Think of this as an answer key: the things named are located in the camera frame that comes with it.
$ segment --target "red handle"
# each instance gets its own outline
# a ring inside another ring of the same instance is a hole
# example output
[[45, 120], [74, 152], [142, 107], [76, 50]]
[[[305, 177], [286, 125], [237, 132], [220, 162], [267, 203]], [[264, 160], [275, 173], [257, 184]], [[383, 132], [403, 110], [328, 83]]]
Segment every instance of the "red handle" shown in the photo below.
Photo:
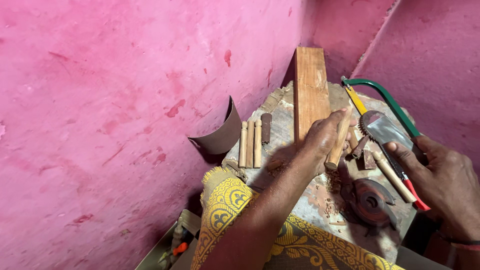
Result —
[[413, 185], [412, 185], [412, 182], [410, 182], [410, 179], [405, 179], [403, 181], [403, 184], [407, 187], [407, 189], [413, 194], [413, 196], [417, 199], [417, 201], [415, 201], [415, 205], [423, 210], [423, 211], [428, 211], [430, 210], [431, 208], [428, 207], [425, 203], [423, 203], [420, 198], [418, 197], [417, 193], [415, 192], [415, 189], [413, 189]]

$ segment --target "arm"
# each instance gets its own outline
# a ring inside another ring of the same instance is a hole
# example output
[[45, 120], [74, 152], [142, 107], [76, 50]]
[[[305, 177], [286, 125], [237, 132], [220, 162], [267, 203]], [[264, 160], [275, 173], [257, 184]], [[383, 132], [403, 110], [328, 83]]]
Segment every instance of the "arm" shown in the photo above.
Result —
[[[461, 241], [480, 241], [480, 184], [472, 161], [426, 136], [412, 139], [427, 154], [423, 166], [399, 143], [385, 148], [412, 180], [418, 196], [443, 218], [446, 236]], [[480, 265], [480, 251], [457, 248], [462, 269]]]
[[344, 114], [339, 110], [313, 123], [304, 146], [286, 170], [235, 219], [201, 269], [262, 269], [278, 232], [301, 194], [315, 176], [325, 171], [324, 162]]

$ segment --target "sandpaper roll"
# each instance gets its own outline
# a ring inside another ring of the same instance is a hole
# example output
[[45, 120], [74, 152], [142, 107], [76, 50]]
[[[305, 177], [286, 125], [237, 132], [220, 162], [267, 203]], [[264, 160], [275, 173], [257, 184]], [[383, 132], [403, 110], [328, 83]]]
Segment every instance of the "sandpaper roll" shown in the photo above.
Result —
[[262, 144], [268, 144], [270, 142], [270, 127], [272, 126], [272, 115], [270, 113], [264, 113], [260, 117], [262, 120]]
[[228, 117], [221, 127], [202, 137], [188, 137], [207, 154], [217, 155], [228, 152], [240, 138], [241, 120], [232, 96], [228, 106]]

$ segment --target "orange object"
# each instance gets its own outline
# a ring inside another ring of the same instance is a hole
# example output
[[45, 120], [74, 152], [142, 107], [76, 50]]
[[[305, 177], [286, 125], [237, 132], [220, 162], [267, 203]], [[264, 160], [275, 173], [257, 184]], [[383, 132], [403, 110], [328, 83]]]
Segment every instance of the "orange object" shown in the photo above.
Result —
[[185, 242], [181, 243], [180, 246], [173, 249], [173, 256], [178, 255], [178, 253], [184, 252], [185, 250], [187, 250], [187, 248], [188, 248], [187, 243], [185, 243]]

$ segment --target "wooden plank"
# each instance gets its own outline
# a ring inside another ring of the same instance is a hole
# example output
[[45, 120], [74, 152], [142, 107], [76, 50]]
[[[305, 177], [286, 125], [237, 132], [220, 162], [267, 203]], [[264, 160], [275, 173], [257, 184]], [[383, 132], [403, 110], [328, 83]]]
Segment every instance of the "wooden plank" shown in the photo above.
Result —
[[327, 118], [330, 112], [324, 50], [297, 47], [294, 83], [294, 124], [297, 147], [302, 145], [313, 122]]

